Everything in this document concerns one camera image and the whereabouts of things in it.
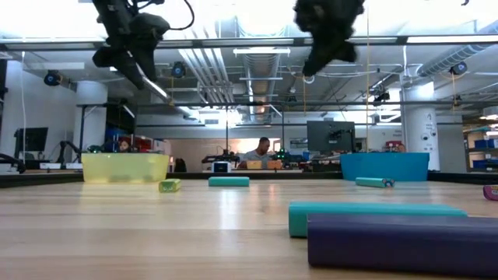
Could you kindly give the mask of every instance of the purple foam block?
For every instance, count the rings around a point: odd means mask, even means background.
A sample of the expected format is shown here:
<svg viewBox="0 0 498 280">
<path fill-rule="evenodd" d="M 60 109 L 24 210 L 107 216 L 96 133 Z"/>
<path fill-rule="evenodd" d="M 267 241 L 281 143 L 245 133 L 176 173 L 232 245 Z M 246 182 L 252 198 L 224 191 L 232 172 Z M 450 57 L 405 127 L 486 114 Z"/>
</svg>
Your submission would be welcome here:
<svg viewBox="0 0 498 280">
<path fill-rule="evenodd" d="M 498 219 L 315 214 L 307 226 L 312 266 L 498 275 Z"/>
<path fill-rule="evenodd" d="M 484 186 L 482 187 L 484 197 L 490 201 L 498 201 L 498 186 Z"/>
</svg>

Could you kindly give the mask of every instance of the computer monitor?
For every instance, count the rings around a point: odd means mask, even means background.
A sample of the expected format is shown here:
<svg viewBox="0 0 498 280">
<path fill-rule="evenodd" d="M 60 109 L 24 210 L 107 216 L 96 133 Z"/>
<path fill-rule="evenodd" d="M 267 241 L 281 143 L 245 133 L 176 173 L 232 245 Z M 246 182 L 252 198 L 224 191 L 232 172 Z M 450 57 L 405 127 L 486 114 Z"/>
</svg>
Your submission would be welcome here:
<svg viewBox="0 0 498 280">
<path fill-rule="evenodd" d="M 14 135 L 16 137 L 16 151 L 14 157 L 19 158 L 19 153 L 43 152 L 47 143 L 48 128 L 27 128 L 26 140 L 24 140 L 24 129 L 19 128 Z"/>
<path fill-rule="evenodd" d="M 308 150 L 329 155 L 332 151 L 355 152 L 352 121 L 308 121 Z"/>
</svg>

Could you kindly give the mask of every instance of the green block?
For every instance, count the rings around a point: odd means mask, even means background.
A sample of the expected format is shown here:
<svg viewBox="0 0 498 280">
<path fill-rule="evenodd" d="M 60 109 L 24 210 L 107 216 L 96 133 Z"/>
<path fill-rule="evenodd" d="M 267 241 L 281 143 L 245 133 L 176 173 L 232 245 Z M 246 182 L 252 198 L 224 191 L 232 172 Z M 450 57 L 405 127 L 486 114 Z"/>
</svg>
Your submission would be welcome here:
<svg viewBox="0 0 498 280">
<path fill-rule="evenodd" d="M 249 187 L 249 177 L 210 177 L 210 187 Z"/>
<path fill-rule="evenodd" d="M 289 205 L 289 235 L 291 237 L 307 237 L 308 214 L 467 216 L 465 211 L 447 205 L 293 201 Z"/>
<path fill-rule="evenodd" d="M 159 183 L 160 193 L 173 193 L 180 190 L 181 181 L 180 179 L 166 179 Z"/>
<path fill-rule="evenodd" d="M 388 178 L 356 178 L 356 185 L 364 187 L 394 187 L 395 181 Z"/>
</svg>

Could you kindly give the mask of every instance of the translucent yellow bin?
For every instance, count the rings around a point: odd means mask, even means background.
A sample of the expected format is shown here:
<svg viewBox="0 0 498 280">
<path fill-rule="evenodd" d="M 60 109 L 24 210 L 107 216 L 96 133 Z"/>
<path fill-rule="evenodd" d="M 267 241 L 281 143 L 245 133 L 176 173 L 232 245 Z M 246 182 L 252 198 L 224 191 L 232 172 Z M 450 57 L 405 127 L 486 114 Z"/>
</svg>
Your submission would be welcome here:
<svg viewBox="0 0 498 280">
<path fill-rule="evenodd" d="M 83 153 L 87 183 L 150 183 L 166 179 L 170 157 L 153 153 Z"/>
</svg>

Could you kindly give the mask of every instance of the white column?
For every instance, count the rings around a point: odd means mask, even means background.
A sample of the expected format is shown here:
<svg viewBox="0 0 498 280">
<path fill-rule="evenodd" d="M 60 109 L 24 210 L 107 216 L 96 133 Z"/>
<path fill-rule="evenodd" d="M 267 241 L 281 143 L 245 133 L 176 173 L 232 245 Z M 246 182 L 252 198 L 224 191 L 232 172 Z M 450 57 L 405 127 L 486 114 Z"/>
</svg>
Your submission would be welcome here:
<svg viewBox="0 0 498 280">
<path fill-rule="evenodd" d="M 101 82 L 81 81 L 76 89 L 76 104 L 102 104 L 107 102 L 107 86 Z M 102 107 L 87 107 L 85 111 L 85 126 L 83 130 L 83 150 L 91 145 L 102 145 L 106 132 L 107 109 Z M 73 143 L 79 147 L 79 132 L 81 128 L 82 108 L 75 110 L 75 128 Z"/>
<path fill-rule="evenodd" d="M 427 82 L 404 88 L 403 101 L 431 101 L 434 83 Z M 436 108 L 430 105 L 402 106 L 403 138 L 408 152 L 428 152 L 429 170 L 440 170 L 437 141 Z"/>
</svg>

